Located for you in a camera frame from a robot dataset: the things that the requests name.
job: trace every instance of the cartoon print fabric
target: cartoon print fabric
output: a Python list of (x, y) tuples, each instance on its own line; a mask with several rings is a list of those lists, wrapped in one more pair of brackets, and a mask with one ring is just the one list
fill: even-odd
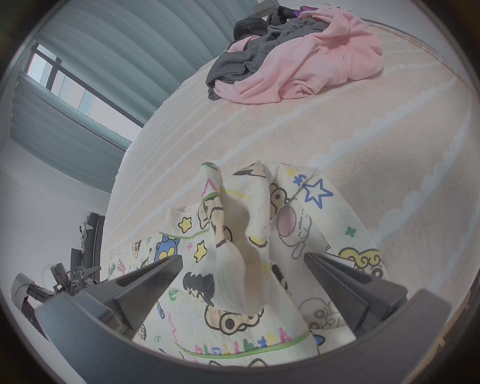
[(315, 168), (260, 162), (225, 181), (218, 166), (204, 163), (200, 176), (198, 204), (170, 209), (157, 234), (111, 261), (115, 278), (182, 255), (183, 270), (134, 341), (214, 366), (287, 363), (353, 341), (304, 264), (305, 252), (388, 275), (368, 231), (330, 180)]

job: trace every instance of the pink garment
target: pink garment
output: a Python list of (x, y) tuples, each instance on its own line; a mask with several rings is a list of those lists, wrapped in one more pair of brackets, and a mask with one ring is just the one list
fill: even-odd
[(260, 36), (258, 35), (252, 35), (248, 36), (242, 40), (239, 40), (235, 43), (233, 43), (229, 49), (227, 49), (227, 52), (239, 52), (245, 50), (245, 47), (247, 46), (248, 43), (250, 43), (252, 40), (258, 39)]
[(301, 19), (307, 16), (330, 25), (323, 32), (297, 37), (275, 47), (260, 69), (245, 80), (234, 84), (216, 80), (215, 93), (237, 103), (275, 103), (315, 95), (324, 86), (363, 79), (383, 68), (382, 42), (363, 20), (340, 8), (300, 14)]

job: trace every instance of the window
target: window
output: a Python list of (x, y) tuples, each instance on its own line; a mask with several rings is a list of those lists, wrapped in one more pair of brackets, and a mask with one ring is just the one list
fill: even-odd
[(41, 45), (32, 48), (27, 74), (66, 103), (104, 127), (132, 141), (143, 125), (62, 66)]

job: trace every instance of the bed sheet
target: bed sheet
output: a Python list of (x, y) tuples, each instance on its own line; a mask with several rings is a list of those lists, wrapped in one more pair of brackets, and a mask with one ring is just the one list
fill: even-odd
[(370, 26), (384, 69), (318, 95), (265, 105), (207, 97), (212, 62), (156, 111), (125, 153), (104, 227), (101, 279), (122, 247), (201, 194), (203, 162), (222, 174), (262, 162), (321, 169), (355, 210), (392, 281), (455, 309), (480, 267), (479, 102), (442, 58)]

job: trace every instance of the teal curtain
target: teal curtain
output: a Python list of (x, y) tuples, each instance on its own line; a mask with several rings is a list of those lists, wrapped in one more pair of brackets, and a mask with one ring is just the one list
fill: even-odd
[(253, 15), (255, 4), (70, 1), (37, 40), (87, 84), (146, 123), (185, 79), (228, 47), (235, 22)]
[(10, 137), (60, 172), (111, 192), (130, 141), (98, 124), (21, 73)]

